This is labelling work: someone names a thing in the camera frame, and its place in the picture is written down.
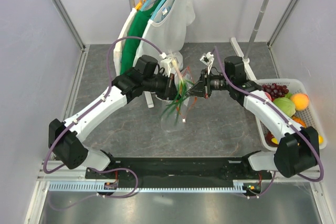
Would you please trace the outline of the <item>green onion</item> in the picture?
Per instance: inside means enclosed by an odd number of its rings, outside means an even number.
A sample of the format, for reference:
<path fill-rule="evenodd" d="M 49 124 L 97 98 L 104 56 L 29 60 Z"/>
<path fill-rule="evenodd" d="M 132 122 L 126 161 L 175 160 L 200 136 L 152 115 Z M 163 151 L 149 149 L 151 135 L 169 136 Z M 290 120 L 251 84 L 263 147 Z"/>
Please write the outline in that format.
<path fill-rule="evenodd" d="M 179 69 L 176 58 L 169 63 L 170 73 L 174 74 L 174 84 L 176 94 L 173 100 L 168 101 L 161 114 L 161 119 L 166 127 L 178 128 L 182 127 L 186 122 L 187 115 L 195 105 L 197 98 L 187 94 L 188 90 L 195 83 L 189 67 L 184 70 Z"/>

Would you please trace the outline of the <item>clear zip top bag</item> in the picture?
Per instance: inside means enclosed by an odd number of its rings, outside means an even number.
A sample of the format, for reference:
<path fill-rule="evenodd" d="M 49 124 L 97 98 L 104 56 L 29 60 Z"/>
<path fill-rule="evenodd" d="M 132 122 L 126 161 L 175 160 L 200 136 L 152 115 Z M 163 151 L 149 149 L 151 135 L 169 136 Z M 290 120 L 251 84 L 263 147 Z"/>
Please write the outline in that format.
<path fill-rule="evenodd" d="M 186 97 L 186 91 L 195 83 L 189 66 L 181 72 L 182 81 L 177 88 L 183 88 L 182 97 L 178 101 L 164 101 L 162 104 L 161 128 L 171 133 L 181 131 L 186 123 L 189 111 L 195 105 L 197 97 Z"/>

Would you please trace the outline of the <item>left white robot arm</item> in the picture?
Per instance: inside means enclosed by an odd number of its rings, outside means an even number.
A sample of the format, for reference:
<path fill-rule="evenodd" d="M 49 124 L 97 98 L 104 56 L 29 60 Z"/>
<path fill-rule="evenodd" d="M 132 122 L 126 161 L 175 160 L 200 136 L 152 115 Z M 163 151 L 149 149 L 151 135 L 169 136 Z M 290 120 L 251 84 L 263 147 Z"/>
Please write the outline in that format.
<path fill-rule="evenodd" d="M 49 123 L 49 154 L 55 154 L 68 169 L 86 166 L 97 170 L 103 178 L 111 178 L 115 165 L 104 151 L 83 145 L 87 136 L 108 116 L 130 103 L 143 92 L 155 93 L 166 101 L 178 98 L 175 76 L 179 61 L 169 57 L 161 62 L 144 55 L 136 65 L 111 81 L 104 92 L 77 114 Z"/>

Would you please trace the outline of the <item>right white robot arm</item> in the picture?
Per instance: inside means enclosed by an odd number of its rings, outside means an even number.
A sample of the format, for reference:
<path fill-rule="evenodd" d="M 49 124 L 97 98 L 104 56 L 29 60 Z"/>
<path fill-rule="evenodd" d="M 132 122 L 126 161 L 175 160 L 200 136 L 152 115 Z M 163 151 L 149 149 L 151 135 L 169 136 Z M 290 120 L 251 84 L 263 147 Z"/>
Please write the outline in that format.
<path fill-rule="evenodd" d="M 222 72 L 211 72 L 214 55 L 209 52 L 200 61 L 207 66 L 199 80 L 188 90 L 192 97 L 209 98 L 214 91 L 228 91 L 230 97 L 250 111 L 278 140 L 275 151 L 256 151 L 245 155 L 241 174 L 254 178 L 260 170 L 277 171 L 290 178 L 315 166 L 319 167 L 320 181 L 324 176 L 319 153 L 319 136 L 313 127 L 303 127 L 282 112 L 267 98 L 262 87 L 247 79 L 242 58 L 229 56 L 221 64 Z"/>

